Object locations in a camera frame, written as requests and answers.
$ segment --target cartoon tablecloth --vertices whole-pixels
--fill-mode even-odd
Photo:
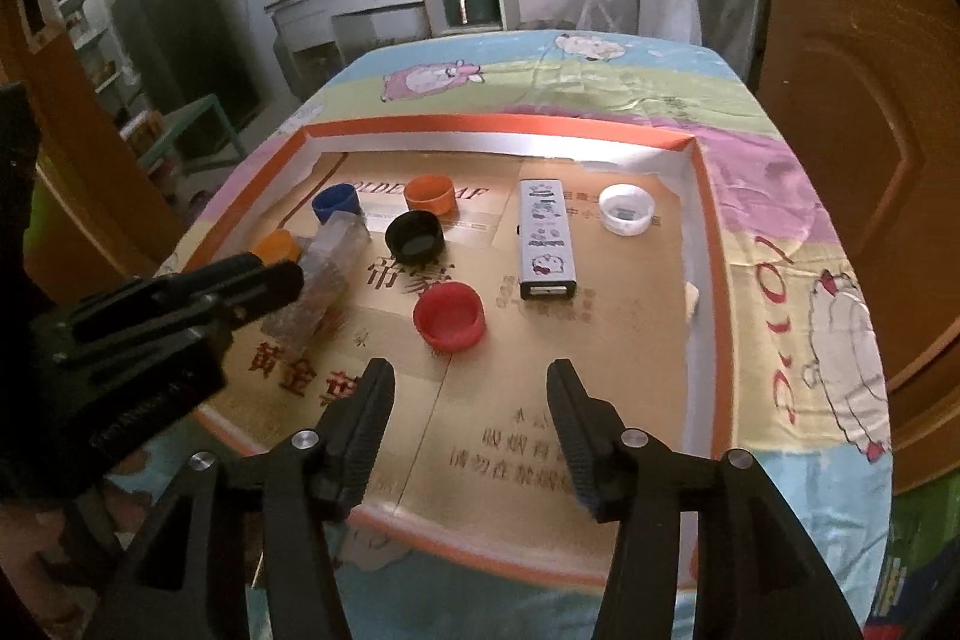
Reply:
[[[338,74],[237,167],[164,268],[181,266],[301,125],[462,112],[588,116],[676,129],[699,139],[731,287],[733,444],[760,459],[862,623],[880,575],[892,467],[870,316],[803,167],[755,98],[710,50],[558,31],[462,36],[376,50]],[[585,595],[502,587],[492,576],[424,554],[408,555],[363,578],[348,569],[339,575],[347,617],[354,613],[371,637],[408,636],[397,631],[397,622],[411,637],[446,636],[443,627],[454,626],[481,627],[478,637],[515,636],[503,627],[521,624],[528,637],[589,636],[598,605]],[[401,593],[405,581],[429,582],[433,590]],[[455,599],[452,590],[477,587],[504,602],[491,607],[488,596],[475,603]],[[361,606],[371,599],[399,602],[382,611],[381,621]],[[417,600],[432,606],[419,611]],[[678,636],[692,627],[692,606],[692,594],[678,595]],[[491,624],[491,615],[502,620]],[[459,636],[473,636],[474,630],[480,632],[469,629]],[[365,636],[356,627],[354,632]]]

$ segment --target lettering on tablecloth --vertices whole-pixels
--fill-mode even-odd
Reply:
[[[462,218],[441,218],[443,229],[466,228],[470,231],[490,231],[493,226],[488,223],[477,223],[476,220],[462,220]]]
[[[587,204],[598,204],[600,202],[599,196],[591,196],[590,194],[584,194],[582,191],[577,191],[575,194],[574,191],[564,191],[563,198],[566,201],[577,201],[577,202],[587,202]],[[576,207],[571,207],[569,204],[566,205],[566,213],[568,215],[579,215],[581,218],[600,218],[600,209],[592,207],[584,207],[583,204],[578,204]],[[661,219],[659,215],[654,215],[653,218],[650,218],[650,225],[659,226],[661,225]]]
[[[267,378],[274,371],[277,362],[280,360],[280,345],[275,345],[264,340],[256,346],[256,352],[250,362],[251,372],[263,372],[263,377]]]
[[[395,487],[397,487],[397,480],[394,477],[387,475],[381,475],[377,472],[376,468],[373,470],[373,475],[370,477],[370,483],[368,484],[368,491],[376,491],[379,494],[391,494]]]
[[[399,196],[403,193],[405,185],[406,183],[378,183],[373,180],[370,182],[361,180],[360,182],[353,183],[358,194],[384,194],[384,196]],[[483,194],[488,194],[489,192],[490,189],[488,188],[471,188],[470,186],[466,186],[453,191],[453,196],[455,199],[469,201],[470,199],[476,199],[477,196],[483,196]]]
[[[591,287],[581,287],[572,299],[554,299],[549,302],[530,301],[526,303],[524,309],[538,316],[552,317],[552,319],[592,323],[596,295],[596,290]],[[521,307],[520,302],[520,283],[512,274],[504,275],[500,284],[499,295],[496,297],[496,306],[501,310],[505,310],[507,307],[519,308]]]
[[[563,466],[543,466],[498,458],[493,461],[483,453],[472,453],[466,448],[454,447],[450,450],[450,466],[476,477],[488,477],[490,480],[511,480],[516,485],[540,488],[546,491],[573,493],[573,482]]]
[[[377,256],[376,261],[367,267],[367,271],[371,273],[367,278],[367,285],[373,286],[373,290],[391,289],[397,282],[397,277],[403,274],[406,278],[403,292],[416,293],[419,296],[430,286],[452,280],[450,271],[455,268],[453,263],[430,262],[408,269],[392,256]]]
[[[781,258],[781,261],[790,263],[791,265],[794,263],[776,244],[770,242],[770,239],[755,236],[754,242],[755,244],[760,244],[773,250],[776,255]],[[792,324],[786,306],[787,290],[784,276],[781,275],[781,271],[779,271],[773,263],[761,262],[754,266],[754,277],[755,280],[757,280],[757,285],[760,286],[760,292],[763,293],[764,298],[771,304],[776,305],[778,311],[784,318],[775,321],[768,320],[766,322],[767,330],[776,336],[785,335],[792,329]],[[778,354],[780,366],[776,367],[771,376],[774,405],[778,410],[784,412],[790,425],[795,426],[797,423],[797,407],[793,396],[793,386],[791,386],[790,379],[784,371],[793,366],[793,356],[784,356],[784,351],[779,349],[776,351],[776,354]]]
[[[512,431],[485,427],[476,449],[454,446],[450,450],[449,465],[467,475],[572,494],[563,450],[547,434],[549,420],[547,410],[517,408],[511,416]]]
[[[366,330],[363,330],[362,335],[364,339],[369,336]],[[267,341],[261,342],[257,345],[256,352],[253,353],[253,360],[251,360],[250,363],[251,372],[261,371],[263,372],[264,378],[269,377],[272,370],[277,366],[277,362],[280,361],[280,354],[280,345],[275,345]],[[285,372],[279,385],[283,390],[294,394],[294,396],[304,397],[310,384],[312,384],[316,378],[317,371],[310,365],[309,360],[302,357],[285,367]],[[323,380],[322,390],[320,391],[320,402],[326,405],[337,399],[352,396],[354,391],[356,391],[359,381],[359,377],[349,375],[342,370],[330,372]]]

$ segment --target wooden door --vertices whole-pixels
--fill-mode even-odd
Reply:
[[[17,0],[0,0],[0,79],[22,82],[42,133],[42,215],[25,263],[56,303],[150,275],[184,232],[101,109],[64,30],[31,49]]]
[[[897,447],[922,400],[960,384],[931,363],[960,330],[960,7],[773,0],[758,98],[863,287]]]

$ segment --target red chinese characters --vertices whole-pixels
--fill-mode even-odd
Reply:
[[[310,386],[311,381],[317,377],[317,373],[310,362],[306,359],[298,360],[290,366],[290,370],[284,377],[280,387],[285,391],[290,391],[296,396],[304,396],[304,391]]]
[[[791,258],[787,257],[786,253],[777,247],[776,244],[770,242],[769,239],[757,236],[754,237],[754,242],[756,244],[762,244],[764,247],[769,247],[782,261],[790,263],[791,265],[794,263]],[[767,329],[770,330],[770,333],[773,335],[785,335],[790,332],[792,324],[790,323],[789,314],[781,310],[781,308],[785,309],[787,300],[784,276],[781,275],[781,271],[779,271],[779,268],[776,268],[773,263],[762,262],[754,266],[754,277],[755,280],[757,280],[757,285],[760,286],[760,291],[763,293],[764,298],[776,306],[777,313],[781,313],[781,316],[778,314],[776,319],[766,321]],[[784,355],[784,351],[782,350],[778,350],[778,356],[779,366],[776,367],[771,376],[774,405],[786,415],[786,419],[790,422],[790,425],[793,426],[797,423],[797,407],[793,396],[793,386],[791,386],[790,379],[784,371],[793,366],[793,356]]]
[[[256,352],[250,362],[250,371],[257,370],[263,372],[266,378],[274,371],[277,361],[280,360],[280,345],[275,345],[264,341],[256,346]]]
[[[352,396],[353,391],[357,389],[358,381],[360,381],[360,378],[351,377],[346,372],[330,372],[330,375],[326,376],[326,389],[320,394],[320,399],[325,403],[330,403]]]

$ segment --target green chair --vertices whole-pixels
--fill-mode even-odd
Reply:
[[[210,109],[216,114],[220,124],[224,126],[224,131],[227,132],[230,143],[237,151],[237,154],[230,158],[221,158],[219,153],[217,153],[203,156],[203,158],[190,159],[184,162],[184,173],[186,175],[193,175],[195,172],[205,172],[205,170],[219,169],[219,167],[232,167],[243,161],[247,157],[247,148],[244,148],[236,129],[230,124],[227,113],[224,112],[224,108],[220,105],[219,98],[211,92],[211,94],[205,95],[203,98],[198,98],[198,100],[182,106],[169,115],[164,115],[163,134],[149,150],[137,159],[137,165],[141,167],[141,169],[149,171],[150,167],[170,152],[176,139],[179,138],[187,128],[194,124],[198,118],[203,116],[204,112]]]

